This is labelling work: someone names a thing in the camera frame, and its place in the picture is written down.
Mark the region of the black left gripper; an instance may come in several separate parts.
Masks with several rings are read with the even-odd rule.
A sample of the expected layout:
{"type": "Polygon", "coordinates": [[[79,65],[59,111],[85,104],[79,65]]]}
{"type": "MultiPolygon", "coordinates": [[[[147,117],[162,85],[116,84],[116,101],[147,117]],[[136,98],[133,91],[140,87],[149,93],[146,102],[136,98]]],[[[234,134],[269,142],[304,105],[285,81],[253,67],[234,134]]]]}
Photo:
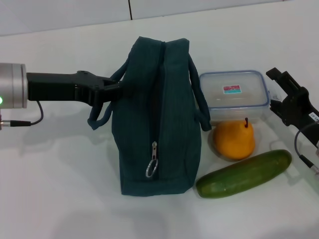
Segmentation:
{"type": "Polygon", "coordinates": [[[27,73],[30,101],[76,101],[90,106],[117,101],[123,96],[121,80],[87,71],[74,74],[27,73]]]}

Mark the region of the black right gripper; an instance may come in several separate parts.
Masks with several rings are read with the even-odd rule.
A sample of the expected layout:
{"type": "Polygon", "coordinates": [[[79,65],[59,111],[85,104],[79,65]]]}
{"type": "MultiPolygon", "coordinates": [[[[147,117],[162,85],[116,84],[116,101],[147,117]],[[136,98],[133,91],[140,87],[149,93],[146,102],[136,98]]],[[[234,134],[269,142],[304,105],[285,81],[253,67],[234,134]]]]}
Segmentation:
{"type": "Polygon", "coordinates": [[[292,94],[287,95],[284,103],[271,100],[270,110],[285,125],[295,126],[313,145],[317,145],[319,141],[319,112],[310,103],[308,90],[305,87],[300,87],[287,71],[282,73],[277,68],[272,68],[266,72],[266,75],[274,80],[286,94],[292,94]]]}

